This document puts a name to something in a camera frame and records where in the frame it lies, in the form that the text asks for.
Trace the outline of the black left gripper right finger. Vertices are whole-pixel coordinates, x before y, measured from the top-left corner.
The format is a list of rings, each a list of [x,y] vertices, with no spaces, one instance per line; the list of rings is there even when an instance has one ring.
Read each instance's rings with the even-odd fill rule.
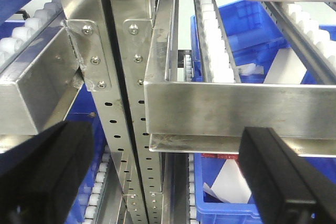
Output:
[[[335,158],[300,157],[272,128],[246,127],[238,163],[263,223],[335,223]]]

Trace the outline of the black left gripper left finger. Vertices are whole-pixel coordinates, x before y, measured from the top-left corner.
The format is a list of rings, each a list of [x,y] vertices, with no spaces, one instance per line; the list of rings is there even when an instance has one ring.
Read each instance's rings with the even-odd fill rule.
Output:
[[[85,122],[63,121],[1,154],[1,223],[64,223],[93,140]]]

